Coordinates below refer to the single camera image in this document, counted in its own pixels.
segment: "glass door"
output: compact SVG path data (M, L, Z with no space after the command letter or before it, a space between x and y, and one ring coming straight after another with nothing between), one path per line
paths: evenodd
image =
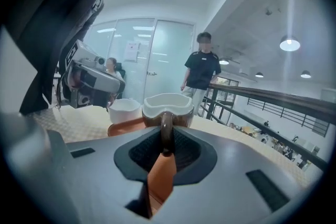
M158 20L147 69L144 97L181 93L184 66L192 50L194 26Z
M84 38L84 43L91 47L99 56L106 58L116 21L93 25Z
M108 57L114 57L125 70L123 98L143 102L150 43L154 33L154 18L118 20ZM134 59L128 58L129 43L138 44Z

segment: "white pants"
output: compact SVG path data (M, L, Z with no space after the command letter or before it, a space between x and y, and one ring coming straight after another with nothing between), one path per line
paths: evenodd
M198 109L203 101L206 90L194 89L190 87L185 87L182 94L193 99L194 105L194 115L197 115Z

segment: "hair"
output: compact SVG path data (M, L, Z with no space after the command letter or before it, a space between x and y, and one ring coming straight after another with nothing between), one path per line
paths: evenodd
M203 33L199 33L199 35L197 36L197 42L200 43L200 39L206 37L207 39L209 39L211 41L211 35L208 32L203 32Z
M108 60L112 61L113 65L116 65L116 64L117 64L117 60L116 60L116 58L110 57L109 59L106 60L106 62L107 62Z

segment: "ceramic cup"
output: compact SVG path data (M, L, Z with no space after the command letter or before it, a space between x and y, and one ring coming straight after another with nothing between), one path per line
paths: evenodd
M161 126L164 152L173 152L173 126L189 127L193 111L192 99L178 93L162 93L146 98L142 106L145 125Z
M131 121L139 118L141 105L132 99L117 99L108 108L113 124Z

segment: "paper sign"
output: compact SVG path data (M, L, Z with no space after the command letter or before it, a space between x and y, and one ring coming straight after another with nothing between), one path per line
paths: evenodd
M124 53L124 60L136 61L139 50L139 42L128 41Z

